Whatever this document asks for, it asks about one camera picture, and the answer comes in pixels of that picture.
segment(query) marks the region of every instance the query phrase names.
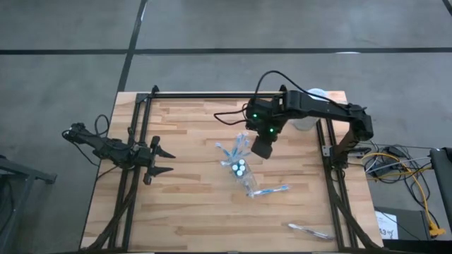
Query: wooden table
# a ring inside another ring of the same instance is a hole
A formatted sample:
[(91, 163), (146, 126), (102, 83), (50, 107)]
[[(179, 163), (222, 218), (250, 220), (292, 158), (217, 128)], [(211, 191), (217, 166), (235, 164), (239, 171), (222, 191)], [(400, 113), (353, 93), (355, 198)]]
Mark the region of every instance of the wooden table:
[[(118, 94), (109, 137), (127, 140), (135, 96), (135, 92)], [(329, 92), (329, 97), (339, 102), (346, 100), (341, 91)], [(256, 155), (247, 158), (261, 188), (284, 183), (290, 185), (289, 191), (248, 198), (229, 169), (220, 166), (224, 154), (215, 143), (231, 147), (236, 134), (244, 130), (244, 123), (226, 126), (216, 121), (213, 113), (239, 110), (245, 102), (247, 99), (153, 99), (146, 142), (149, 144), (153, 135), (159, 135), (162, 148), (177, 158), (158, 157), (158, 166), (172, 167), (174, 171), (160, 174), (150, 186), (142, 183), (145, 170), (141, 170), (129, 251), (337, 249), (335, 241), (322, 241), (286, 226), (293, 222), (334, 235), (315, 128), (300, 132), (286, 124), (273, 143), (270, 159)], [(236, 121), (243, 116), (223, 118)], [(334, 122), (334, 128), (341, 140), (348, 124)], [(103, 161), (99, 173), (111, 167), (110, 161)], [(120, 170), (116, 170), (96, 183), (82, 247), (91, 244), (111, 219), (119, 178)], [(345, 180), (353, 215), (372, 240), (382, 246), (362, 168), (348, 168)], [(345, 220), (342, 218), (341, 222), (347, 238)]]

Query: concrete floor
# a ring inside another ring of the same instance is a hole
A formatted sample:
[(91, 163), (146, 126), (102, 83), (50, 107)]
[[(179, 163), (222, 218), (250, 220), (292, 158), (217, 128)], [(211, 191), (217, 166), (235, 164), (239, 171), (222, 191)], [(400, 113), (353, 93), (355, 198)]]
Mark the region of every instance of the concrete floor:
[[(139, 2), (0, 1), (0, 49), (126, 49)], [(452, 17), (439, 0), (150, 1), (137, 48), (167, 47), (452, 47)], [(60, 133), (111, 113), (124, 58), (0, 56), (0, 153), (59, 175), (35, 186), (18, 251), (77, 249), (96, 168)], [(346, 91), (368, 107), (377, 143), (452, 145), (452, 54), (135, 56), (126, 91), (253, 90), (270, 69)], [(281, 83), (270, 76), (261, 89)], [(438, 239), (451, 240), (434, 173), (425, 176), (448, 232)], [(402, 183), (370, 186), (376, 206), (421, 209)]]

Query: butcher block tabletop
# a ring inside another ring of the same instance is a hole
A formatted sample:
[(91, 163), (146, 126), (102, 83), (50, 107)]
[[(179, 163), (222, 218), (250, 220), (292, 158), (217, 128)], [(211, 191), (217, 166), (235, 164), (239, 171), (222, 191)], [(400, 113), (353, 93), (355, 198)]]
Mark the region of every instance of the butcher block tabletop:
[[(343, 91), (329, 92), (328, 96), (338, 102), (346, 101)], [(135, 97), (136, 92), (118, 94), (108, 133), (110, 138), (127, 141)], [(157, 157), (156, 166), (174, 170), (158, 175), (149, 186), (142, 182), (145, 169), (141, 169), (129, 251), (337, 250), (335, 241), (324, 241), (287, 226), (295, 223), (334, 236), (315, 128), (301, 132), (287, 123), (278, 141), (273, 143), (270, 159), (255, 154), (246, 158), (260, 188), (288, 184), (288, 191), (249, 198), (230, 169), (220, 165), (225, 155), (215, 143), (231, 148), (235, 136), (245, 131), (245, 126), (244, 123), (227, 126), (215, 120), (213, 114), (240, 110), (247, 101), (224, 98), (152, 100), (146, 142), (149, 145), (154, 135), (160, 136), (161, 147), (176, 159)], [(137, 140), (143, 108), (138, 118)], [(243, 116), (236, 114), (222, 118), (236, 121)], [(348, 131), (348, 123), (334, 122), (333, 125), (337, 139), (341, 140)], [(249, 131), (251, 141), (255, 136), (255, 132)], [(112, 167), (111, 161), (102, 161), (99, 174)], [(350, 166), (346, 172), (353, 216), (371, 239), (382, 246), (364, 171), (362, 167)], [(120, 176), (121, 169), (115, 169), (95, 184), (81, 247), (89, 246), (112, 218)], [(348, 246), (345, 220), (341, 218)], [(120, 225), (118, 243), (122, 240), (122, 229)]]

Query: gray floor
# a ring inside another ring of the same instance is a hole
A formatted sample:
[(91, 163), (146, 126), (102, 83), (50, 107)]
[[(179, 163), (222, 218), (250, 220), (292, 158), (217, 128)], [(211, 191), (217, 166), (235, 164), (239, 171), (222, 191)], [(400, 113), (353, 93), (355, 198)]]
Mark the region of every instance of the gray floor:
[[(0, 49), (127, 48), (139, 0), (0, 1)], [(438, 1), (150, 1), (137, 48), (452, 47)], [(112, 110), (124, 56), (0, 56), (0, 153), (58, 173), (37, 184), (17, 248), (77, 249), (96, 168), (60, 133)], [(126, 91), (253, 90), (278, 69), (301, 86), (345, 90), (365, 105), (378, 143), (451, 146), (451, 54), (135, 56)], [(270, 76), (262, 90), (284, 80)], [(411, 150), (424, 156), (428, 150)], [(431, 211), (451, 240), (433, 172)], [(420, 210), (400, 184), (370, 183), (374, 204)]]

